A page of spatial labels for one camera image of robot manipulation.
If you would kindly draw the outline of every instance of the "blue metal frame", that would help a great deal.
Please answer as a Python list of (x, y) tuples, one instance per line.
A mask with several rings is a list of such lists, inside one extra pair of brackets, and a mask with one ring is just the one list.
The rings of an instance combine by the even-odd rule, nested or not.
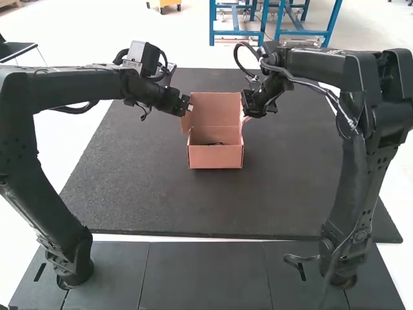
[[(290, 36), (322, 36), (324, 37), (323, 47), (327, 47), (330, 43), (331, 35), (333, 33), (334, 26), (336, 25), (337, 17), (341, 8), (343, 0), (336, 0), (334, 3), (333, 11), (331, 13), (330, 21), (326, 30), (306, 30), (302, 24), (307, 18), (308, 8), (310, 6), (310, 0), (305, 0), (302, 5), (295, 5), (294, 0), (279, 0), (278, 4), (272, 4), (269, 0), (264, 0), (263, 3), (263, 18), (261, 20), (261, 28), (259, 31), (246, 31), (239, 29), (237, 9), (244, 8), (250, 10), (250, 21), (255, 18), (257, 0), (245, 0), (245, 5), (217, 5), (216, 0), (210, 0), (210, 24), (209, 24), (209, 45), (214, 46), (215, 36), (257, 36), (258, 45), (261, 46), (264, 42), (265, 27), (268, 18), (268, 8), (276, 7), (278, 10), (276, 34), (274, 36), (275, 41), (279, 41), (281, 35)], [(214, 21), (216, 21), (217, 8), (231, 8), (232, 9), (232, 22), (234, 24), (234, 30), (217, 31), (214, 30)], [(301, 18), (298, 19), (297, 15), (292, 10), (293, 8), (302, 8), (303, 13)], [(284, 12), (287, 13), (291, 22), (294, 24), (296, 30), (282, 30), (281, 22), (283, 20)]]
[[(303, 5), (294, 5), (293, 0), (279, 0), (279, 4), (273, 5), (270, 4), (271, 7), (278, 7), (278, 17), (277, 17), (277, 25), (276, 25), (276, 34), (274, 36), (275, 41), (279, 41), (279, 37), (283, 34), (293, 35), (293, 36), (323, 36), (324, 42), (322, 47), (327, 47), (330, 43), (330, 38), (333, 33), (334, 26), (336, 25), (337, 17), (341, 8), (343, 0), (336, 0), (334, 3), (333, 11), (331, 13), (330, 21), (328, 22), (327, 30), (306, 30), (301, 23), (305, 21), (307, 17), (308, 7), (310, 5), (310, 0), (305, 0), (305, 4)], [(304, 12), (301, 15), (301, 20), (297, 18), (297, 15), (292, 11), (292, 8), (303, 8)], [(281, 29), (281, 22), (284, 16), (284, 11), (287, 13), (291, 22), (294, 24), (297, 30), (282, 30)]]
[[(252, 4), (250, 5), (250, 0), (245, 1), (245, 5), (217, 5), (216, 0), (209, 1), (209, 45), (215, 45), (215, 36), (256, 36), (258, 37), (258, 45), (261, 46), (264, 43), (264, 33), (265, 27), (267, 25), (267, 18), (268, 18), (268, 8), (269, 8), (270, 0), (264, 0), (264, 7), (263, 7), (263, 18), (261, 21), (260, 30), (240, 30), (239, 29), (239, 22), (238, 22), (238, 14), (237, 9), (244, 8), (251, 11), (250, 21), (254, 20), (256, 8), (257, 8), (257, 0), (252, 0)], [(234, 24), (234, 30), (214, 30), (214, 21), (217, 19), (217, 9), (218, 8), (231, 8), (232, 9), (232, 22)]]

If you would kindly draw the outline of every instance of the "black rubber mat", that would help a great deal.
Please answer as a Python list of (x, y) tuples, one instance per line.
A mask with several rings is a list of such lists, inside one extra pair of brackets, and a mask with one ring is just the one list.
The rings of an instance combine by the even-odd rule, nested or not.
[[(178, 69), (182, 92), (239, 92), (244, 74)], [(297, 86), (279, 113), (243, 129), (241, 170), (190, 170), (179, 120), (115, 101), (64, 187), (70, 210), (96, 233), (305, 240), (334, 202), (342, 150), (323, 96)], [(402, 238), (381, 201), (376, 242)]]
[[(323, 277), (317, 262), (301, 270), (287, 253), (314, 255), (317, 242), (95, 242), (92, 277), (57, 288), (39, 249), (10, 305), (19, 310), (313, 310)], [(329, 287), (329, 310), (405, 310), (374, 244), (351, 289)]]

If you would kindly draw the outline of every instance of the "cardboard box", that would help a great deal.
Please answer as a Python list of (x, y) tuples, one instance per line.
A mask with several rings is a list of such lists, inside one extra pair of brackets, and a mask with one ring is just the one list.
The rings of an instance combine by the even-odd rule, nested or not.
[(239, 169), (243, 166), (244, 141), (241, 94), (195, 92), (194, 108), (181, 118), (190, 169)]

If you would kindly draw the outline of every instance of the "white floor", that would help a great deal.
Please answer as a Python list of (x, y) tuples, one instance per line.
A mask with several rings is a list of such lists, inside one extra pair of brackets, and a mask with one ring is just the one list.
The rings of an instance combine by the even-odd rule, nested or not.
[[(323, 28), (333, 0), (312, 2), (308, 28)], [(269, 23), (272, 35), (274, 23)], [(406, 47), (413, 50), (413, 8), (404, 0), (346, 0), (343, 2), (331, 47), (380, 50)], [(149, 41), (162, 48), (180, 67), (236, 68), (231, 46), (208, 46), (208, 1), (183, 0), (183, 11), (174, 8), (161, 16), (147, 10), (143, 0), (39, 0), (0, 17), (0, 29), (10, 41), (34, 41), (49, 65), (84, 65), (111, 62), (131, 40)], [(246, 67), (256, 68), (248, 54)], [(42, 65), (31, 52), (19, 58), (23, 65)], [(73, 171), (110, 102), (89, 113), (68, 116), (42, 112), (35, 116), (39, 157), (46, 175), (60, 191)], [(383, 184), (381, 197), (405, 241), (380, 245), (387, 267), (406, 309), (413, 309), (409, 294), (413, 270), (413, 134), (400, 148)], [(148, 237), (95, 235), (95, 240), (147, 240)], [(149, 238), (176, 240), (176, 238)], [(7, 304), (15, 291), (37, 243), (29, 226), (0, 201), (0, 304)]]

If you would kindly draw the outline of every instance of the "black chair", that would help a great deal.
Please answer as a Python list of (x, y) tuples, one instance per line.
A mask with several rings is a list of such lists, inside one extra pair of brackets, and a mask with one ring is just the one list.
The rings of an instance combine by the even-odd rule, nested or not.
[(39, 52), (41, 59), (43, 59), (45, 65), (47, 66), (43, 55), (37, 47), (37, 43), (8, 42), (0, 34), (0, 63), (5, 63), (12, 59), (15, 60), (16, 57), (19, 57), (33, 49), (36, 49)]

